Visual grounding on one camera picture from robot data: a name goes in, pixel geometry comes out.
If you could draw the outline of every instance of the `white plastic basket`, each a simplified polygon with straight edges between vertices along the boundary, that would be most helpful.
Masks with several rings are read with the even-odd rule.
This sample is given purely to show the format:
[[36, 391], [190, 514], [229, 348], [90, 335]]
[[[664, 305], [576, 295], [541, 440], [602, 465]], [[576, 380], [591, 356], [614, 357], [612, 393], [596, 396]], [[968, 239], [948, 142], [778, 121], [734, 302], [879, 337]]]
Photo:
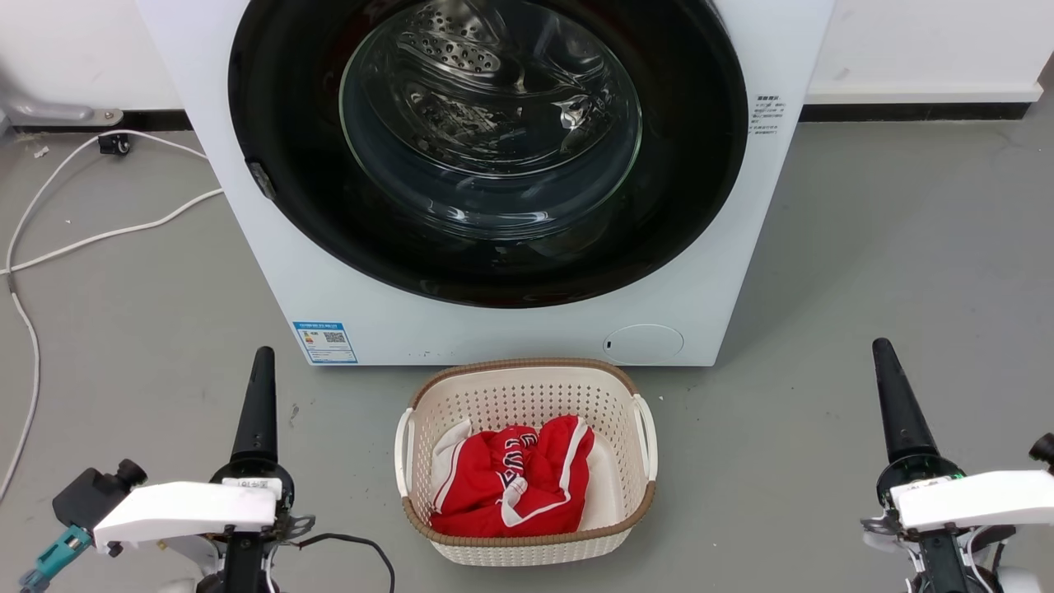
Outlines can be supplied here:
[[[578, 415], [593, 430], [589, 487], [578, 532], [545, 537], [452, 537], [430, 527], [432, 449], [469, 418], [472, 432], [539, 428]], [[414, 528], [460, 565], [523, 567], [570, 562], [613, 551], [655, 496], [655, 422], [618, 368], [584, 359], [527, 359], [450, 369], [417, 393], [395, 432], [395, 480]]]

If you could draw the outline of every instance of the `white cable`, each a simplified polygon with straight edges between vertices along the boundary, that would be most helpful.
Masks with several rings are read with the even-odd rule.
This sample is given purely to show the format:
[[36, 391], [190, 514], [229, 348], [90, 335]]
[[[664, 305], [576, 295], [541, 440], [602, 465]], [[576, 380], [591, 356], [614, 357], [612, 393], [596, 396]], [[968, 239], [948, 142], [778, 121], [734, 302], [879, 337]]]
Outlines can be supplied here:
[[274, 562], [274, 555], [278, 552], [279, 546], [275, 545], [271, 549], [271, 553], [267, 555], [267, 562], [264, 566], [264, 578], [267, 579], [267, 590], [269, 593], [274, 593], [274, 581], [271, 580], [271, 566]]
[[[70, 156], [65, 157], [65, 159], [62, 160], [61, 163], [59, 163], [58, 167], [55, 169], [55, 172], [52, 173], [52, 175], [50, 177], [47, 177], [47, 180], [44, 181], [44, 184], [40, 185], [40, 189], [37, 191], [37, 194], [33, 196], [32, 200], [30, 200], [30, 205], [26, 206], [25, 212], [22, 213], [22, 217], [18, 220], [18, 224], [15, 226], [14, 234], [11, 235], [11, 242], [7, 243], [7, 255], [4, 258], [4, 268], [5, 268], [5, 271], [7, 273], [7, 288], [8, 288], [8, 290], [11, 290], [12, 301], [15, 302], [15, 309], [18, 311], [18, 315], [22, 318], [22, 322], [25, 323], [25, 329], [30, 332], [30, 341], [33, 343], [33, 396], [30, 398], [30, 412], [25, 416], [25, 424], [22, 427], [22, 435], [18, 439], [18, 447], [15, 449], [15, 455], [12, 456], [11, 466], [7, 467], [7, 473], [4, 475], [3, 483], [0, 485], [0, 503], [2, 503], [4, 497], [7, 496], [7, 489], [11, 488], [11, 482], [12, 482], [12, 480], [15, 477], [15, 471], [18, 469], [18, 462], [22, 459], [22, 453], [25, 451], [25, 441], [30, 437], [30, 429], [33, 427], [33, 419], [34, 419], [34, 417], [37, 414], [37, 403], [40, 401], [40, 343], [39, 343], [39, 341], [37, 339], [37, 331], [33, 328], [33, 322], [30, 321], [30, 316], [27, 316], [25, 314], [25, 310], [22, 309], [22, 303], [18, 299], [18, 294], [15, 292], [14, 274], [11, 273], [11, 272], [13, 270], [22, 269], [22, 268], [32, 265], [34, 263], [39, 263], [40, 261], [43, 261], [44, 259], [50, 259], [51, 257], [55, 257], [55, 256], [61, 255], [62, 253], [67, 253], [67, 252], [70, 252], [70, 251], [72, 251], [74, 249], [77, 249], [78, 246], [82, 246], [83, 244], [87, 244], [89, 242], [93, 242], [94, 240], [98, 240], [99, 238], [105, 238], [105, 237], [103, 237], [101, 235], [98, 238], [92, 237], [91, 239], [87, 239], [87, 240], [84, 240], [84, 241], [80, 241], [79, 243], [74, 243], [74, 244], [72, 244], [70, 246], [60, 249], [58, 252], [48, 253], [47, 255], [43, 256], [42, 258], [38, 257], [39, 260], [26, 261], [25, 263], [23, 263], [21, 265], [12, 265], [12, 259], [13, 259], [13, 257], [15, 255], [15, 245], [18, 243], [18, 237], [19, 237], [19, 235], [22, 234], [22, 226], [24, 226], [26, 220], [30, 219], [30, 216], [33, 213], [33, 209], [37, 204], [37, 201], [40, 199], [40, 196], [43, 195], [44, 190], [47, 189], [47, 185], [50, 185], [52, 183], [52, 181], [55, 180], [55, 177], [58, 176], [59, 172], [62, 171], [62, 169], [71, 160], [73, 160], [73, 157], [77, 156], [80, 153], [80, 151], [82, 151], [85, 147], [92, 145], [94, 142], [98, 141], [99, 138], [101, 138], [103, 136], [113, 136], [114, 134], [130, 134], [132, 136], [139, 136], [139, 137], [142, 137], [142, 138], [150, 138], [151, 140], [154, 140], [156, 142], [160, 142], [162, 144], [170, 145], [172, 147], [189, 152], [189, 153], [191, 153], [191, 154], [193, 154], [195, 156], [199, 156], [201, 158], [204, 158], [206, 160], [208, 160], [208, 158], [209, 158], [203, 153], [200, 153], [200, 152], [198, 152], [198, 151], [196, 151], [194, 149], [187, 147], [187, 146], [184, 146], [182, 144], [177, 144], [176, 142], [172, 142], [172, 141], [169, 141], [169, 140], [165, 140], [165, 139], [162, 139], [162, 138], [158, 138], [157, 136], [152, 136], [150, 134], [144, 134], [142, 132], [137, 132], [135, 130], [111, 130], [109, 132], [103, 132], [102, 134], [99, 134], [98, 136], [94, 136], [90, 140], [87, 140], [84, 143], [82, 143], [79, 146], [77, 146], [77, 149], [74, 150], [72, 153], [70, 153]], [[195, 199], [200, 200], [200, 199], [206, 199], [206, 197], [199, 196], [198, 198], [195, 198]], [[181, 207], [181, 209], [177, 210], [176, 212], [173, 212], [172, 214], [170, 214], [167, 218], [169, 220], [171, 220], [172, 218], [178, 216], [179, 213], [181, 213], [187, 207], [190, 207], [194, 203], [189, 203], [189, 204], [184, 205], [183, 207]], [[168, 221], [164, 218], [162, 218], [162, 220], [163, 221], [158, 221], [157, 223], [154, 223], [153, 225], [161, 224], [161, 223], [164, 223], [165, 221]], [[152, 226], [151, 225], [144, 225], [143, 228], [152, 228]], [[115, 231], [115, 234], [123, 234], [123, 232], [132, 232], [132, 230]]]
[[22, 451], [25, 450], [25, 440], [30, 438], [30, 427], [33, 426], [33, 417], [37, 414], [37, 402], [40, 400], [40, 342], [37, 341], [37, 331], [33, 329], [30, 316], [25, 315], [25, 310], [22, 309], [22, 303], [18, 300], [18, 294], [12, 291], [11, 298], [15, 301], [15, 309], [22, 317], [22, 322], [30, 331], [30, 341], [33, 343], [33, 398], [30, 400], [30, 412], [25, 415], [25, 424], [22, 426], [22, 436], [18, 439], [18, 448], [11, 460], [11, 467], [7, 468], [7, 475], [3, 478], [3, 486], [0, 486], [0, 502], [3, 502], [7, 488], [11, 487], [11, 480], [15, 477], [15, 469], [18, 468]]
[[[163, 224], [163, 223], [172, 220], [176, 216], [182, 214], [183, 212], [190, 210], [194, 205], [197, 205], [198, 203], [201, 203], [206, 199], [209, 199], [210, 197], [213, 197], [215, 195], [219, 195], [221, 193], [223, 193], [223, 190], [212, 190], [211, 192], [203, 193], [203, 194], [195, 197], [194, 199], [188, 201], [187, 203], [184, 203], [184, 204], [180, 205], [179, 207], [177, 207], [176, 210], [174, 210], [168, 216], [165, 216], [163, 218], [160, 218], [160, 219], [157, 219], [157, 220], [154, 220], [153, 222], [145, 222], [145, 223], [142, 223], [142, 224], [136, 224], [134, 226], [126, 226], [126, 228], [123, 228], [123, 229], [117, 229], [115, 231], [108, 231], [108, 232], [104, 232], [104, 233], [101, 233], [101, 234], [97, 234], [95, 236], [90, 236], [90, 237], [87, 237], [87, 238], [85, 238], [83, 240], [78, 240], [77, 242], [74, 242], [73, 244], [67, 244], [67, 245], [63, 246], [62, 249], [56, 249], [55, 251], [52, 251], [51, 253], [45, 253], [45, 254], [43, 254], [43, 255], [41, 255], [39, 257], [35, 257], [33, 259], [30, 259], [28, 261], [23, 261], [21, 263], [15, 263], [15, 271], [17, 272], [19, 270], [24, 270], [25, 268], [28, 268], [31, 265], [36, 265], [37, 263], [42, 263], [42, 262], [44, 262], [44, 261], [46, 261], [48, 259], [52, 259], [54, 257], [58, 257], [59, 255], [64, 255], [64, 254], [69, 253], [69, 252], [71, 252], [71, 251], [80, 249], [81, 246], [84, 246], [85, 244], [91, 244], [91, 243], [93, 243], [93, 242], [95, 242], [97, 240], [102, 240], [104, 238], [110, 238], [112, 236], [118, 236], [118, 235], [122, 235], [122, 234], [128, 234], [128, 233], [136, 232], [136, 231], [144, 231], [147, 229], [153, 229], [155, 226], [159, 226], [159, 225], [161, 225], [161, 224]], [[3, 275], [5, 273], [7, 273], [7, 269], [6, 268], [0, 270], [0, 275]]]
[[977, 577], [977, 582], [979, 582], [980, 586], [983, 587], [985, 591], [988, 591], [988, 593], [994, 593], [994, 592], [992, 591], [992, 587], [988, 584], [988, 581], [981, 578], [980, 571], [977, 570], [977, 562], [974, 560], [974, 538], [976, 538], [981, 533], [988, 531], [988, 529], [991, 527], [992, 526], [984, 526], [983, 528], [974, 530], [974, 533], [971, 534], [970, 539], [967, 540], [967, 559], [970, 560], [970, 567], [974, 569], [974, 576]]

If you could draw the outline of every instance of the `washing machine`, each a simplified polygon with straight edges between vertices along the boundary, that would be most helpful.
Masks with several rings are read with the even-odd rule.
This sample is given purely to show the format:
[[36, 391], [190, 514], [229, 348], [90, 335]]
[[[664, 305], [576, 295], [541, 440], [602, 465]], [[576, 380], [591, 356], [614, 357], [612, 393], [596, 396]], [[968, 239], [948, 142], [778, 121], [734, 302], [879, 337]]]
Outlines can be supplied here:
[[139, 0], [308, 362], [714, 364], [834, 0]]

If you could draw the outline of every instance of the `concrete floor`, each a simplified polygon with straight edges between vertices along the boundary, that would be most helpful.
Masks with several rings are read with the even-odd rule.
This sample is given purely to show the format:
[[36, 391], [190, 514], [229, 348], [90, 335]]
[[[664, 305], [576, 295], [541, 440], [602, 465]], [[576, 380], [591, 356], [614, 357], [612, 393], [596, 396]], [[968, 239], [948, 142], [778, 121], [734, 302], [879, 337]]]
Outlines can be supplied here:
[[[0, 149], [3, 244], [80, 141]], [[142, 141], [123, 160], [85, 155], [33, 219], [20, 258], [158, 218], [215, 186], [203, 162]], [[310, 369], [215, 198], [18, 273], [43, 381], [0, 507], [0, 582], [13, 587], [60, 533], [51, 499], [84, 468], [131, 457], [154, 481], [207, 480], [230, 453], [253, 352], [270, 344], [296, 510], [317, 514], [321, 531], [380, 542], [399, 591], [901, 591], [906, 558], [866, 548], [857, 523], [878, 511], [884, 461], [871, 341], [896, 344], [948, 457], [972, 473], [1033, 467], [1029, 447], [1054, 431], [1052, 187], [1050, 94], [1020, 122], [801, 125], [719, 364], [629, 371], [660, 435], [652, 511], [607, 557], [516, 570], [451, 565], [403, 514], [393, 433], [433, 370]], [[4, 464], [31, 363], [24, 328], [0, 304]], [[1054, 587], [1054, 530], [1016, 541], [1007, 562]], [[53, 590], [153, 591], [192, 575], [151, 548], [85, 556]], [[336, 542], [279, 554], [275, 575], [299, 592], [387, 587], [372, 551]]]

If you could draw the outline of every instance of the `black baseboard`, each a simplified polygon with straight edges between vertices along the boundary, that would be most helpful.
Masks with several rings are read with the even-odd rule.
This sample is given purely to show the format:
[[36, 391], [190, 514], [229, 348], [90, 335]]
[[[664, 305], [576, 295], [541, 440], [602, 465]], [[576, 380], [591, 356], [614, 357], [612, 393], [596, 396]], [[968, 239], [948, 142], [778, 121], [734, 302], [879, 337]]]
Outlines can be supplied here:
[[[875, 103], [804, 105], [799, 121], [991, 121], [1021, 119], [1032, 103]], [[179, 132], [191, 130], [191, 120], [182, 110], [125, 111], [121, 127], [140, 132]], [[74, 125], [16, 125], [20, 133], [92, 132], [112, 127]]]
[[876, 103], [804, 105], [799, 121], [1000, 121], [1022, 119], [1032, 103]]
[[187, 112], [181, 108], [159, 111], [125, 111], [124, 117], [115, 125], [14, 125], [21, 134], [65, 134], [81, 132], [98, 134], [115, 127], [136, 130], [138, 132], [182, 132], [193, 130]]

